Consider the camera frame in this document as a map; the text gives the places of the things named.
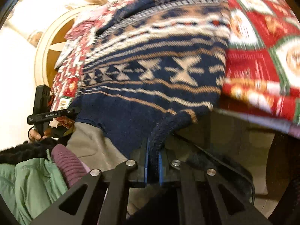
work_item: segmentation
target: patterned knit sweater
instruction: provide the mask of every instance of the patterned knit sweater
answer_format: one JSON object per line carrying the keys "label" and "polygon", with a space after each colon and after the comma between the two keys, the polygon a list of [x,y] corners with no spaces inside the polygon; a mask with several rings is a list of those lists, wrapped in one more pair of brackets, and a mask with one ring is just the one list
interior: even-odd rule
{"label": "patterned knit sweater", "polygon": [[167,135],[219,99],[229,20],[226,0],[135,0],[118,9],[84,61],[77,121],[102,128],[126,157],[148,138],[157,167]]}

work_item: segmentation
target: triangular cutout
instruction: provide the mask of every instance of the triangular cutout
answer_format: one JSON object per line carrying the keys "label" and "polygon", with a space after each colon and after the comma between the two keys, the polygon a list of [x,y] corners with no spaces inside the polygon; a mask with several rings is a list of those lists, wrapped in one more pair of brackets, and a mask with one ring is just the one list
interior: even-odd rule
{"label": "triangular cutout", "polygon": [[224,185],[219,184],[218,187],[229,215],[245,210],[244,205]]}
{"label": "triangular cutout", "polygon": [[59,206],[59,209],[72,216],[76,215],[87,188],[86,184],[82,185]]}

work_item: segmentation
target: christmas-patterned fabric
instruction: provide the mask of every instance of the christmas-patterned fabric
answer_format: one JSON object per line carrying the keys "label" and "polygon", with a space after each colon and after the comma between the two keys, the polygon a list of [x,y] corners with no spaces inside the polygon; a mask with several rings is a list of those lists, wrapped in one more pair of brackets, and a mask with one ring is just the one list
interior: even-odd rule
{"label": "christmas-patterned fabric", "polygon": [[[78,92],[86,52],[95,33],[114,13],[135,0],[106,4],[94,25],[69,43],[53,83],[52,110],[70,105]],[[283,118],[300,124],[300,23],[284,0],[228,0],[231,37],[223,93],[248,105],[222,104],[225,110]]]}

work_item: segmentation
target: green jacket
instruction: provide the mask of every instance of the green jacket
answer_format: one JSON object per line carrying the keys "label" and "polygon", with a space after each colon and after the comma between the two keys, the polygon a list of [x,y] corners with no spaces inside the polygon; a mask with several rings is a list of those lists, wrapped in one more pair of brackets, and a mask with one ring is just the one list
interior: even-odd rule
{"label": "green jacket", "polygon": [[29,225],[68,189],[48,150],[47,155],[49,160],[0,164],[0,194],[21,225]]}

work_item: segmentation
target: purple ribbed knit fabric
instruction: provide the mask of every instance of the purple ribbed knit fabric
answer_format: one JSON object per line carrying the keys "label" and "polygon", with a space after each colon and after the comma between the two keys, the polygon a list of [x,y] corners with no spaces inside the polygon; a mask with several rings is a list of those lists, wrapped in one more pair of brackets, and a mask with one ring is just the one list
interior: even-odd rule
{"label": "purple ribbed knit fabric", "polygon": [[61,144],[55,146],[51,156],[64,177],[68,188],[87,174],[80,160],[65,146]]}

